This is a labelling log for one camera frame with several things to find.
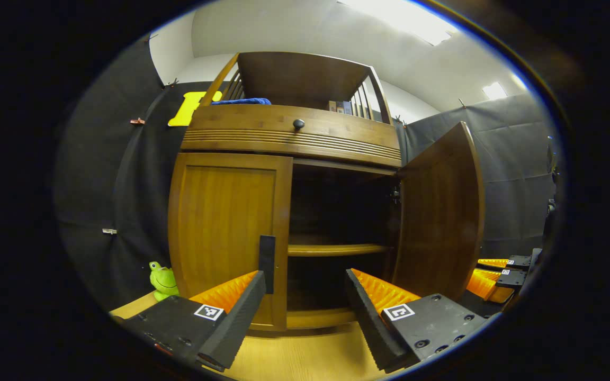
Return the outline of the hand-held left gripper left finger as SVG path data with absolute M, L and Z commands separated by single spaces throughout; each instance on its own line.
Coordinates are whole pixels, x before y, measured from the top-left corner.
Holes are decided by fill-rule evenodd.
M 186 366 L 223 372 L 232 366 L 266 290 L 265 273 L 256 270 L 193 297 L 169 296 L 121 324 Z

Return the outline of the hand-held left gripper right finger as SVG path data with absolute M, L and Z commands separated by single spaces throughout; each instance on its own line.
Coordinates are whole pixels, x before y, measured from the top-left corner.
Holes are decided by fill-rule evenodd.
M 442 294 L 419 297 L 354 268 L 346 270 L 345 288 L 366 345 L 385 373 L 431 364 L 490 321 Z

